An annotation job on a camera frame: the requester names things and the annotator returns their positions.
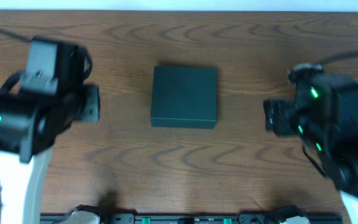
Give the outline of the black gift box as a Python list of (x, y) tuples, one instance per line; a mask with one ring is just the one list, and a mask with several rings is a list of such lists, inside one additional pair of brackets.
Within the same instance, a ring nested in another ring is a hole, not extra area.
[(213, 129), (217, 123), (217, 74), (208, 67), (154, 67), (153, 127)]

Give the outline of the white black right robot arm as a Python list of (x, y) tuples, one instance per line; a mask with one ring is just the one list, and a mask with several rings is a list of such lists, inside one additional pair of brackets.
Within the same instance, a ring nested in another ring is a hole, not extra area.
[(263, 102), (265, 128), (278, 137), (297, 136), (317, 171), (331, 180), (349, 214), (358, 223), (358, 82), (325, 73), (320, 64), (302, 63), (288, 71), (293, 98)]

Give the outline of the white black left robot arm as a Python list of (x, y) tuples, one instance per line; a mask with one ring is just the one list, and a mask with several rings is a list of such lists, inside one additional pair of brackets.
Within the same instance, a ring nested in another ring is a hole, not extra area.
[(99, 120), (87, 49), (34, 37), (26, 69), (0, 88), (0, 223), (38, 223), (45, 175), (58, 135)]

